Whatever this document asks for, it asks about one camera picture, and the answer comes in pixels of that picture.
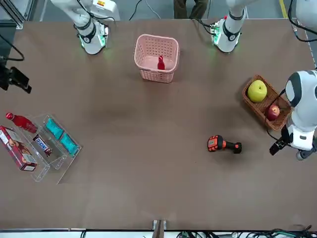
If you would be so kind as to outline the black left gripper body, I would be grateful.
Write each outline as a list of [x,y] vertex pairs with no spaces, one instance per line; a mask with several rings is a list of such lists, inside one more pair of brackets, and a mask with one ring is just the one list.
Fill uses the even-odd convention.
[[290,135],[287,126],[284,126],[281,130],[281,138],[285,145],[291,146],[292,136]]

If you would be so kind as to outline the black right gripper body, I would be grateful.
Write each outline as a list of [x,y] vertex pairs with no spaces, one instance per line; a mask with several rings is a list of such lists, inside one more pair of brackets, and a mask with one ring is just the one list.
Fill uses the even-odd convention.
[[7,68],[2,64],[0,65],[0,87],[4,91],[7,91],[9,86],[12,85],[11,73],[11,68]]

